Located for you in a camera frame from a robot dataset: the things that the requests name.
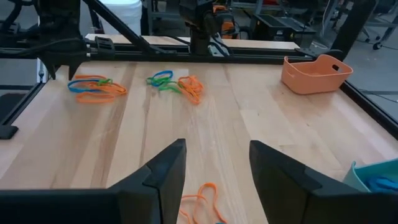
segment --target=wood grain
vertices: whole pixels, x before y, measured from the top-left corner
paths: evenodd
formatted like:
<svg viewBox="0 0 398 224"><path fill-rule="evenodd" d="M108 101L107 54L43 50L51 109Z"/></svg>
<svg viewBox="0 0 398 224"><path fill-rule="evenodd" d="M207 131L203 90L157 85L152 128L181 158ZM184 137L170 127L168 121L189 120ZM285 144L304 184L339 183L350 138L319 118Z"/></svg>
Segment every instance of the wood grain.
<svg viewBox="0 0 398 224"><path fill-rule="evenodd" d="M175 78L196 75L205 85L203 102L194 106L146 86L165 69ZM15 137L0 142L0 189L109 187L185 138L183 193L214 182L229 223L265 223L251 178L251 139L338 180L352 161L398 155L397 141L344 93L295 95L281 84L277 65L89 62L78 73L105 75L129 93L114 103L79 104L62 67L15 121ZM211 223L205 214L201 221Z"/></svg>

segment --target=orange plastic bin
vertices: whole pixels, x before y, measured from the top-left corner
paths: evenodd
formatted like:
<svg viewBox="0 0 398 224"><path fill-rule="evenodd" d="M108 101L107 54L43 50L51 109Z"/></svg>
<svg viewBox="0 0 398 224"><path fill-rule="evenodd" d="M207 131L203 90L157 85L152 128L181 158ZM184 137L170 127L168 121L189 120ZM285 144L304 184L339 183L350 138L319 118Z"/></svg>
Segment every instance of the orange plastic bin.
<svg viewBox="0 0 398 224"><path fill-rule="evenodd" d="M289 63L285 57L282 82L297 94L324 93L337 90L353 69L329 55L314 62Z"/></svg>

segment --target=teal bin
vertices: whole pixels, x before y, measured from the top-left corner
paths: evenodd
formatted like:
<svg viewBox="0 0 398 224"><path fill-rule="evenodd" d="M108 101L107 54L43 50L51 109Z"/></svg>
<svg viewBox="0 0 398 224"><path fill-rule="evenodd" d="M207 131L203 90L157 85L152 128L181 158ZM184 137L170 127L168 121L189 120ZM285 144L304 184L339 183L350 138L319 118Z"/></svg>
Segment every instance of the teal bin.
<svg viewBox="0 0 398 224"><path fill-rule="evenodd" d="M343 183L358 189L362 192L370 192L364 181L369 177L382 176L398 182L398 159L391 161L380 162L361 167L355 167L356 163L353 162L351 169L344 177Z"/></svg>

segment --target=white bucket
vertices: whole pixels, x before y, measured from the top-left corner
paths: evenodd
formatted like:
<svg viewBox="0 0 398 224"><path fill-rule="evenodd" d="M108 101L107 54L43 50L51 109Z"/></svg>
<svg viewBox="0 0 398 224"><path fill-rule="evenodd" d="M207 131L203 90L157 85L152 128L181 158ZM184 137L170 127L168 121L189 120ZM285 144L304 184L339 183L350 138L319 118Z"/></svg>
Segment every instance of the white bucket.
<svg viewBox="0 0 398 224"><path fill-rule="evenodd" d="M141 35L141 0L100 0L110 11L119 17L132 31ZM119 34L108 22L101 18L105 34Z"/></svg>

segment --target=tangled rubber bands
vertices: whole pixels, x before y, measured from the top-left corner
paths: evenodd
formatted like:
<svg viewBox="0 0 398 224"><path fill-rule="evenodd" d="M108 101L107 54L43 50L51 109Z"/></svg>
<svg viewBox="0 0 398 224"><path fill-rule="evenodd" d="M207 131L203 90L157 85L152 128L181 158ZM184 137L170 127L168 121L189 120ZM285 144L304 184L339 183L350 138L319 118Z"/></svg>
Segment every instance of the tangled rubber bands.
<svg viewBox="0 0 398 224"><path fill-rule="evenodd" d="M203 84L194 76L181 77L177 82L172 81L173 71L166 70L147 78L147 84L157 87L159 91L172 90L184 94L194 105L201 102Z"/></svg>
<svg viewBox="0 0 398 224"><path fill-rule="evenodd" d="M186 198L196 198L197 199L196 202L195 202L195 206L193 208L193 223L194 224L198 224L199 223L198 222L198 218L197 218L197 210L198 210L198 204L199 204L198 201L199 201L199 199L203 199L206 203L208 203L206 197L202 195L203 190L205 188L207 188L207 187L213 188L214 192L215 192L214 193L214 197L213 197L213 210L215 211L215 213L217 215L217 218L221 221L221 222L218 222L218 223L227 224L227 221L223 218L223 216L221 215L220 211L218 211L218 208L217 208L218 189L217 189L217 185L214 184L214 183L205 183L205 184L203 184L199 188L198 193L196 195L184 195L181 198L182 199L181 202L183 202L183 200L186 199ZM180 212L181 215L183 215L183 216L185 216L187 218L188 224L192 224L191 218L189 217L188 213L185 210L180 208L179 212Z"/></svg>
<svg viewBox="0 0 398 224"><path fill-rule="evenodd" d="M68 88L77 93L76 100L79 103L110 103L117 96L127 93L125 87L101 75L75 75L75 78Z"/></svg>

